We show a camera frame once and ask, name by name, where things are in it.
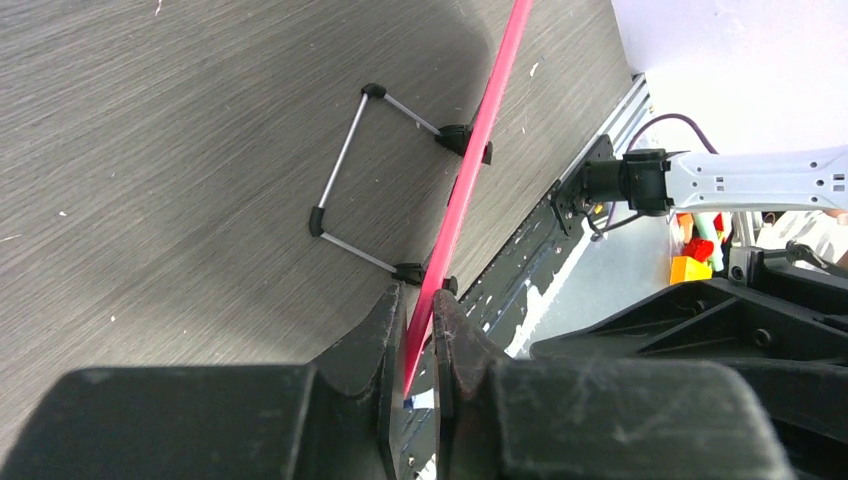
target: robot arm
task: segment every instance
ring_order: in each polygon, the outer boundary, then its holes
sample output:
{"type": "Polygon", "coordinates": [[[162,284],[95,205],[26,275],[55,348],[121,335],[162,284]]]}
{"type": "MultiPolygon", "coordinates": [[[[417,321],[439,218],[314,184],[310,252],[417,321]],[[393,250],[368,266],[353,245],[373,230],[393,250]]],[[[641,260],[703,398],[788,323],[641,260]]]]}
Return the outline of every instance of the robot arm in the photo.
{"type": "Polygon", "coordinates": [[[644,215],[678,212],[848,210],[848,145],[791,153],[713,155],[637,150],[584,171],[599,202],[644,215]]]}

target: gray wood grain tabletop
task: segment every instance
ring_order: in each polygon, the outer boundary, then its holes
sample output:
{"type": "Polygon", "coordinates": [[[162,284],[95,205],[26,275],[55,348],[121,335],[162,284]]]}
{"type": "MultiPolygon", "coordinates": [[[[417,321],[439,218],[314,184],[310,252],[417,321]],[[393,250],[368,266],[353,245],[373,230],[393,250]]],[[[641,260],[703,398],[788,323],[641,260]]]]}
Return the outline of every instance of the gray wood grain tabletop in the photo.
{"type": "MultiPolygon", "coordinates": [[[[303,362],[385,272],[306,229],[370,81],[465,123],[509,0],[0,5],[0,452],[86,365],[303,362]]],[[[455,256],[467,285],[630,85],[608,0],[537,2],[455,256]]],[[[459,167],[367,109],[325,224],[428,254],[459,167]]]]}

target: pink straw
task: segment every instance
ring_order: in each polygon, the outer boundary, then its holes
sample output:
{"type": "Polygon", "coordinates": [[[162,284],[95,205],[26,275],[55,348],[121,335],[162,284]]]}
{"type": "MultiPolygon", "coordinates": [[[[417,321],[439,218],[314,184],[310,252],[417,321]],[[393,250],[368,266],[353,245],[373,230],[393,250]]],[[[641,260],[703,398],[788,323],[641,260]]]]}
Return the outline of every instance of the pink straw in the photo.
{"type": "Polygon", "coordinates": [[[424,341],[430,334],[433,320],[433,298],[436,291],[442,288],[442,282],[448,276],[448,267],[450,267],[453,251],[459,239],[459,231],[462,228],[468,206],[471,204],[471,193],[474,190],[477,174],[480,172],[480,165],[483,162],[483,151],[492,136],[492,130],[495,128],[495,119],[498,110],[501,108],[501,100],[506,91],[509,74],[512,72],[512,65],[515,63],[521,37],[524,36],[524,28],[527,26],[527,19],[530,17],[532,7],[533,0],[515,0],[498,50],[498,56],[495,59],[495,65],[492,68],[492,75],[489,77],[489,84],[483,94],[480,112],[477,114],[477,121],[471,133],[468,149],[465,152],[462,166],[459,168],[459,175],[456,177],[456,185],[450,198],[450,204],[442,221],[439,237],[436,240],[430,264],[421,285],[421,294],[415,304],[412,321],[407,330],[404,398],[409,394],[409,389],[412,387],[415,371],[418,368],[418,360],[424,350],[424,341]]]}

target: white wall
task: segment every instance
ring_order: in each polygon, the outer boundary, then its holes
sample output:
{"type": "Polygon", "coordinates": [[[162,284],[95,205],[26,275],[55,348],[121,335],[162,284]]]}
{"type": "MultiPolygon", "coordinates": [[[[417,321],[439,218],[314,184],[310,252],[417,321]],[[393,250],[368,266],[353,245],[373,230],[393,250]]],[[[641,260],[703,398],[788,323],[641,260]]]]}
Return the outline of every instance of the white wall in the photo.
{"type": "MultiPolygon", "coordinates": [[[[656,113],[693,117],[719,152],[848,144],[848,0],[613,5],[656,113]]],[[[680,125],[657,128],[668,149],[698,144],[680,125]]]]}

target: metal rod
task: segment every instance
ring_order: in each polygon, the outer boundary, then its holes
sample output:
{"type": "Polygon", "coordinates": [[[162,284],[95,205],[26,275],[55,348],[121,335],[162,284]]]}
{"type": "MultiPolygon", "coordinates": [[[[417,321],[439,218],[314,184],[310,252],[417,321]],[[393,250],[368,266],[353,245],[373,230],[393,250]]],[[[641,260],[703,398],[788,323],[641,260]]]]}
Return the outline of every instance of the metal rod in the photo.
{"type": "Polygon", "coordinates": [[[327,180],[327,186],[324,187],[324,193],[321,194],[321,201],[318,202],[319,208],[324,208],[324,204],[327,203],[327,198],[330,196],[330,190],[333,188],[333,183],[336,182],[336,177],[339,174],[339,170],[342,168],[342,161],[344,161],[344,157],[347,155],[347,149],[350,147],[350,142],[353,140],[353,132],[355,132],[356,127],[359,126],[359,119],[362,118],[362,112],[365,111],[366,103],[368,103],[368,95],[363,93],[362,100],[359,101],[359,108],[356,109],[356,115],[353,117],[353,123],[351,123],[350,130],[347,132],[345,143],[342,145],[342,151],[339,152],[339,158],[336,159],[336,165],[333,167],[333,173],[330,174],[330,178],[327,180]]]}
{"type": "Polygon", "coordinates": [[[389,273],[397,273],[397,269],[395,267],[393,267],[393,266],[389,265],[388,263],[380,260],[379,258],[375,258],[375,257],[372,257],[371,255],[368,255],[367,253],[363,252],[362,250],[354,247],[353,245],[349,245],[349,244],[339,240],[338,238],[330,235],[327,232],[322,233],[321,238],[329,241],[330,243],[332,243],[334,245],[342,247],[343,249],[345,249],[348,252],[356,255],[357,257],[368,260],[369,262],[373,263],[374,265],[377,265],[378,267],[382,268],[383,270],[388,271],[389,273]]]}
{"type": "Polygon", "coordinates": [[[436,128],[436,127],[434,127],[434,126],[430,125],[429,123],[427,123],[427,121],[426,121],[426,120],[424,120],[423,118],[419,117],[419,116],[418,116],[415,112],[413,112],[412,110],[410,110],[410,109],[406,108],[406,107],[405,107],[402,103],[400,103],[400,102],[398,102],[397,100],[395,100],[395,99],[394,99],[394,97],[392,97],[392,96],[391,96],[391,95],[389,95],[388,93],[387,93],[387,94],[386,94],[383,98],[384,98],[387,102],[389,102],[389,103],[391,103],[392,105],[394,105],[394,106],[395,106],[395,108],[397,108],[397,109],[398,109],[398,110],[400,110],[401,112],[405,113],[405,114],[406,114],[407,116],[409,116],[411,119],[413,119],[413,120],[415,120],[416,122],[418,122],[418,124],[419,124],[419,125],[421,125],[422,127],[426,128],[427,130],[430,130],[431,132],[433,132],[433,135],[438,135],[438,134],[439,134],[439,129],[438,129],[438,128],[436,128]]]}

